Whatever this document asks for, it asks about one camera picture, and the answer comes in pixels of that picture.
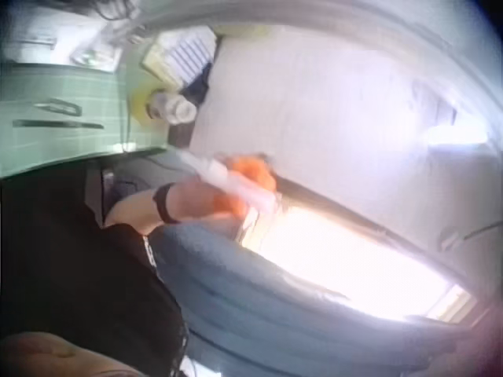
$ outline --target white object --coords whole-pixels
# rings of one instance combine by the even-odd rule
[[[190,123],[196,119],[196,106],[180,94],[155,92],[149,102],[153,118],[164,119],[171,125]]]
[[[96,40],[106,24],[102,19],[37,6],[28,18],[22,11],[14,13],[13,33],[5,54],[17,63],[81,65],[75,61],[75,51]],[[99,47],[101,55],[105,55],[106,48]],[[122,50],[110,49],[103,64],[88,68],[115,71]]]
[[[160,33],[143,65],[180,90],[194,81],[213,61],[216,36],[207,26]]]
[[[466,112],[458,112],[453,124],[439,124],[425,134],[429,145],[481,145],[489,140],[481,119]]]
[[[212,371],[210,368],[198,363],[195,360],[189,359],[187,356],[183,357],[180,369],[187,377],[221,377],[220,372]]]
[[[250,207],[266,214],[273,213],[277,208],[274,193],[240,174],[230,172],[216,159],[199,158],[185,151],[180,151],[178,155],[182,162],[192,167],[203,181],[223,192],[239,196]]]

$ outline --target hand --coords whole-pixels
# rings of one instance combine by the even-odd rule
[[[167,194],[167,212],[177,221],[205,218],[215,213],[215,198],[225,195],[218,188],[192,176],[170,188]]]

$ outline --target person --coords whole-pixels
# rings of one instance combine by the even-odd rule
[[[9,377],[145,377],[120,361],[43,332],[4,338],[0,372]]]
[[[119,201],[102,229],[85,179],[77,163],[2,182],[0,336],[50,334],[151,377],[174,375],[188,334],[144,236],[165,223],[236,219],[214,214],[221,192],[190,177]]]

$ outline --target wall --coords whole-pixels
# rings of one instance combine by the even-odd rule
[[[277,27],[224,41],[191,149],[265,152],[280,175],[388,227],[490,295],[501,279],[498,231],[437,249],[445,227],[466,233],[501,217],[499,166],[428,151],[420,136],[437,102],[384,55]]]

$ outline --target cable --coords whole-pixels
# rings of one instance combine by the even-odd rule
[[[483,228],[480,228],[480,229],[474,230],[473,232],[470,232],[469,234],[467,234],[466,236],[463,237],[463,241],[469,240],[475,236],[478,236],[480,233],[484,233],[488,230],[497,228],[499,226],[503,226],[503,220],[497,221],[494,224],[490,224],[488,226],[484,226]]]
[[[111,0],[111,1],[93,0],[91,2],[91,5],[93,6],[93,9],[96,11],[96,13],[99,14],[101,18],[107,21],[119,21],[119,20],[125,20],[126,18],[130,19],[131,15],[133,14],[133,11],[136,9],[131,0]],[[113,8],[115,10],[114,11],[115,14],[114,15],[105,14],[103,12],[103,9],[101,8],[102,5],[110,5],[108,7],[108,10]]]

